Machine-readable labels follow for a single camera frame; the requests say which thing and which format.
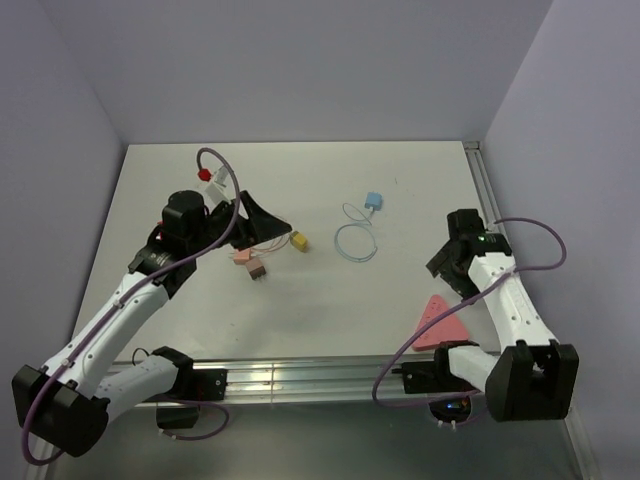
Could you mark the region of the pink triangular power strip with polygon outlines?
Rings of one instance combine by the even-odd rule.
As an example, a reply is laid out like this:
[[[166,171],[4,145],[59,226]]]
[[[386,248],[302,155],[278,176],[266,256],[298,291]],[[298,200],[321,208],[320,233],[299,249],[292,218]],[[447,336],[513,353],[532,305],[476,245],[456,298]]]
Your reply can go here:
[[[449,305],[440,295],[432,295],[426,304],[416,327],[419,331],[434,318],[449,310]],[[437,348],[440,343],[449,341],[468,341],[469,332],[456,314],[451,314],[423,333],[411,345],[414,352]]]

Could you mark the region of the blue charger plug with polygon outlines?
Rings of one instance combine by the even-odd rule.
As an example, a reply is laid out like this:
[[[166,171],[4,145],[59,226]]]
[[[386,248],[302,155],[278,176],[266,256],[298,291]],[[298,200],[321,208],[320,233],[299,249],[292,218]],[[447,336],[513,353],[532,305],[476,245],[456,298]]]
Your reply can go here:
[[[383,197],[378,192],[368,192],[364,207],[370,211],[380,211],[383,205]]]

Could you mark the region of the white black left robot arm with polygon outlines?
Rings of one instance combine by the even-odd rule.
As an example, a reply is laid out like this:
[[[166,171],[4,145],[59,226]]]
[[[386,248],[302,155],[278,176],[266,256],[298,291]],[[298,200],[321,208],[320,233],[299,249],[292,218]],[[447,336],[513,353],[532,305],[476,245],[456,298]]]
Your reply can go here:
[[[170,347],[114,376],[108,371],[144,323],[195,273],[199,256],[226,244],[249,249],[291,230],[246,191],[213,210],[196,191],[172,194],[107,303],[41,367],[25,365],[12,379],[27,461],[39,462],[28,450],[31,435],[79,457],[109,423],[137,404],[156,396],[186,399],[195,386],[193,360]]]

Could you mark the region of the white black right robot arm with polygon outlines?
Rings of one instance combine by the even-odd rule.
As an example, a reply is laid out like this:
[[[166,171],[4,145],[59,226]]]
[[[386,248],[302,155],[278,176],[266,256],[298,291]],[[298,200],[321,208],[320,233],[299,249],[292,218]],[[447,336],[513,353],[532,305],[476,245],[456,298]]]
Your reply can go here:
[[[579,356],[546,326],[522,281],[513,251],[475,209],[447,216],[449,238],[428,262],[462,301],[483,301],[500,345],[497,355],[471,341],[446,341],[434,354],[433,378],[448,391],[476,388],[497,422],[562,420],[570,408]]]

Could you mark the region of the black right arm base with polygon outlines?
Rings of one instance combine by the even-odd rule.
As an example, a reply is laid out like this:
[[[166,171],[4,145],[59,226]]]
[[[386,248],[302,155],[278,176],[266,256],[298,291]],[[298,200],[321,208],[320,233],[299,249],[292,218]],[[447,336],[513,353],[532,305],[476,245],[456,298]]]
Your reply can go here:
[[[441,373],[435,361],[403,362],[391,372],[401,377],[405,394],[431,397],[429,412],[437,423],[453,427],[472,420],[476,389],[465,380]]]

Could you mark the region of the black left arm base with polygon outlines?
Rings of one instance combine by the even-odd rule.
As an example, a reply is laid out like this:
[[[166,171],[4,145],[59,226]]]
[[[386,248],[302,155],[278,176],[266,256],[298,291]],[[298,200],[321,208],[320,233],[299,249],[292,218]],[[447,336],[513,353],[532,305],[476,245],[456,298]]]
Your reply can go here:
[[[212,404],[220,404],[227,387],[228,370],[224,368],[196,369],[181,397],[158,394],[143,402],[154,405],[156,424],[160,429],[177,432],[191,430],[205,413],[213,413]]]

